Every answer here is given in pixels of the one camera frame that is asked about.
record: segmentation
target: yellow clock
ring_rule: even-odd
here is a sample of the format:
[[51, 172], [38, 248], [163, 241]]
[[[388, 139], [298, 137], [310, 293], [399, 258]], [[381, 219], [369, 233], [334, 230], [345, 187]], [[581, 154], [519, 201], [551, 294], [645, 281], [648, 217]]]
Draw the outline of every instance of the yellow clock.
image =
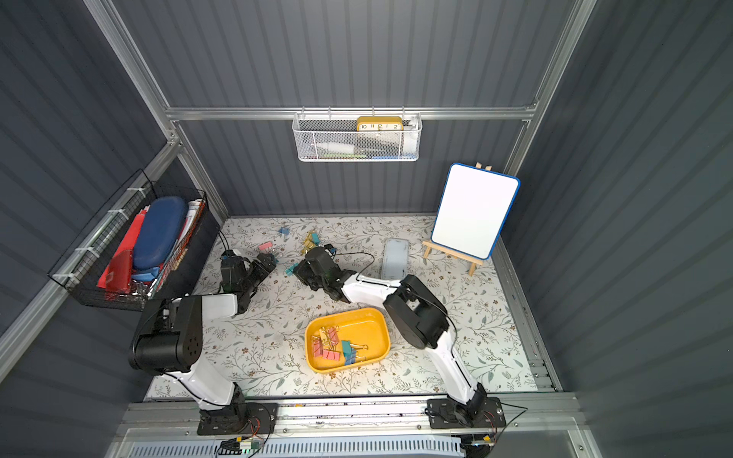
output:
[[356, 120], [358, 132], [378, 132], [402, 130], [402, 118], [399, 116], [362, 116]]

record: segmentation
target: red folder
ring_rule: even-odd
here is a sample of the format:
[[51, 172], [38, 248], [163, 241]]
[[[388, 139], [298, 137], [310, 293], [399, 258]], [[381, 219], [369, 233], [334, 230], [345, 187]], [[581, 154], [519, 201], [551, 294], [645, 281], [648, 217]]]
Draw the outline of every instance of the red folder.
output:
[[[114, 255], [117, 256], [118, 254], [122, 253], [125, 250], [132, 250], [135, 247], [135, 242], [137, 241], [138, 235], [140, 235], [140, 228], [142, 227], [142, 222], [145, 219], [145, 213], [147, 213], [147, 210], [143, 209], [140, 210], [140, 213], [138, 213], [135, 216], [135, 219], [133, 219], [133, 223], [130, 225], [130, 228], [128, 229], [127, 233], [125, 233], [125, 236], [122, 239], [122, 242], [119, 243], [119, 246], [117, 247], [117, 250], [114, 252]], [[97, 282], [97, 288], [107, 288], [107, 274], [109, 273], [109, 265], [102, 273], [102, 276], [99, 278], [99, 281]], [[130, 266], [130, 274], [132, 275], [132, 266]]]
[[120, 251], [107, 266], [106, 289], [117, 294], [130, 294], [133, 275], [132, 249]]

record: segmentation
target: whiteboard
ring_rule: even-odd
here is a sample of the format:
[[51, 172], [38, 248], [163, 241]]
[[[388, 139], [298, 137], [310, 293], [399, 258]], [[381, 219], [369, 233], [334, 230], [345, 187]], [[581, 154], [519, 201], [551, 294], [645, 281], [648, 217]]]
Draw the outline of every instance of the whiteboard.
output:
[[453, 164], [430, 239], [469, 256], [489, 259], [518, 190], [517, 177]]

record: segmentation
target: gray corrugated wall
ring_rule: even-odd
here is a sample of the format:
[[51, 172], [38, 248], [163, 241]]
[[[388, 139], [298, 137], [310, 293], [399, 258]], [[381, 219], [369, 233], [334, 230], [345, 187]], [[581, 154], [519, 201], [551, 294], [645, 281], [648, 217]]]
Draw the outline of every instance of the gray corrugated wall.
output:
[[733, 1], [602, 1], [504, 229], [605, 457], [728, 456]]
[[125, 0], [173, 106], [522, 106], [570, 0]]
[[[0, 1], [0, 332], [164, 138], [81, 0]], [[62, 305], [0, 385], [0, 454], [106, 450], [143, 374], [139, 314]]]
[[435, 212], [453, 162], [507, 161], [521, 121], [425, 121], [420, 158], [300, 162], [288, 121], [195, 121], [183, 127], [232, 215]]
[[[572, 0], [117, 1], [172, 106], [524, 106]], [[184, 122], [232, 215], [435, 212], [519, 121], [426, 121], [415, 163], [302, 163], [290, 122]]]

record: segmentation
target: pink binder clip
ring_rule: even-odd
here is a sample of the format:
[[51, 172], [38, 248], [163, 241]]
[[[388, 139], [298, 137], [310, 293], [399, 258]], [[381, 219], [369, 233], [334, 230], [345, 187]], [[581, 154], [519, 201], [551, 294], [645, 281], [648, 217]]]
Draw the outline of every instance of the pink binder clip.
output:
[[336, 333], [336, 328], [326, 329], [328, 338], [331, 340], [331, 347], [335, 347], [339, 343], [339, 335]]
[[259, 251], [262, 253], [272, 253], [273, 243], [272, 242], [263, 243], [262, 245], [258, 246], [258, 248], [259, 248]]
[[338, 361], [341, 358], [341, 353], [333, 350], [324, 350], [323, 357], [332, 361]]
[[313, 355], [323, 357], [323, 342], [321, 342], [320, 337], [313, 336]]

